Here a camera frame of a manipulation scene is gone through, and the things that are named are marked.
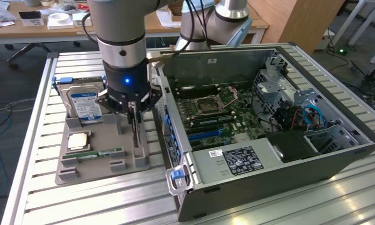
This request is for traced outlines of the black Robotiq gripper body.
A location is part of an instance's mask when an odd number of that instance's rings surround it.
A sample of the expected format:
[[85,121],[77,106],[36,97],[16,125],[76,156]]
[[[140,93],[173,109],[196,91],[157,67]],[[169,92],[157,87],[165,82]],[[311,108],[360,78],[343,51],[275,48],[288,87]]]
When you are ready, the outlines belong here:
[[147,79],[147,61],[125,68],[112,67],[103,61],[108,94],[121,102],[139,103],[151,90]]

